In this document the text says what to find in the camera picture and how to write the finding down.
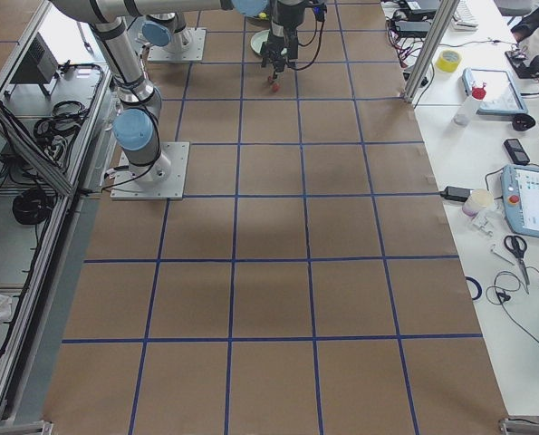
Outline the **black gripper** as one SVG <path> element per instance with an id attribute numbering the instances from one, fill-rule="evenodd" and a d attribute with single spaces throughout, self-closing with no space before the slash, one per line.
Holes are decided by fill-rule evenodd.
<path id="1" fill-rule="evenodd" d="M 305 1 L 269 2 L 271 25 L 261 48 L 263 67 L 267 69 L 269 78 L 283 73 L 286 63 L 296 63 L 299 48 L 297 28 L 303 23 L 305 8 Z"/>

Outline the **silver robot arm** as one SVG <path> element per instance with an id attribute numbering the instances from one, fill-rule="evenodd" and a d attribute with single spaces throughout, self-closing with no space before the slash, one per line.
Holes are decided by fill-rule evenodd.
<path id="1" fill-rule="evenodd" d="M 229 1 L 228 5 L 241 15 L 258 16 L 266 12 L 270 21 L 267 38 L 261 44 L 262 66 L 270 63 L 273 73 L 271 84 L 285 68 L 293 69 L 298 59 L 299 39 L 297 28 L 303 23 L 308 1 Z M 142 25 L 146 41 L 169 53 L 180 53 L 191 44 L 191 34 L 181 12 L 146 14 Z"/>
<path id="2" fill-rule="evenodd" d="M 266 1 L 54 1 L 61 13 L 86 23 L 93 33 L 116 84 L 122 112 L 112 124 L 113 135 L 127 159 L 127 176 L 109 187 L 118 198 L 180 198 L 183 195 L 189 144 L 163 142 L 159 137 L 162 99 L 149 80 L 127 35 L 123 18 L 145 17 L 165 35 L 184 12 L 236 10 L 260 13 Z"/>

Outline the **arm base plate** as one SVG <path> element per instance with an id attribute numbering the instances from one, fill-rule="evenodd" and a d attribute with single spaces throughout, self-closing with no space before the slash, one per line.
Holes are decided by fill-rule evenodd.
<path id="1" fill-rule="evenodd" d="M 120 153 L 120 165 L 128 169 L 118 171 L 116 187 L 111 189 L 114 200 L 183 199 L 188 167 L 188 142 L 162 142 L 161 156 L 152 169 L 142 177 L 145 169 L 130 165 L 127 156 Z"/>
<path id="2" fill-rule="evenodd" d="M 149 37 L 150 63 L 192 63 L 203 58 L 207 30 L 186 27 L 181 32 L 159 29 Z"/>

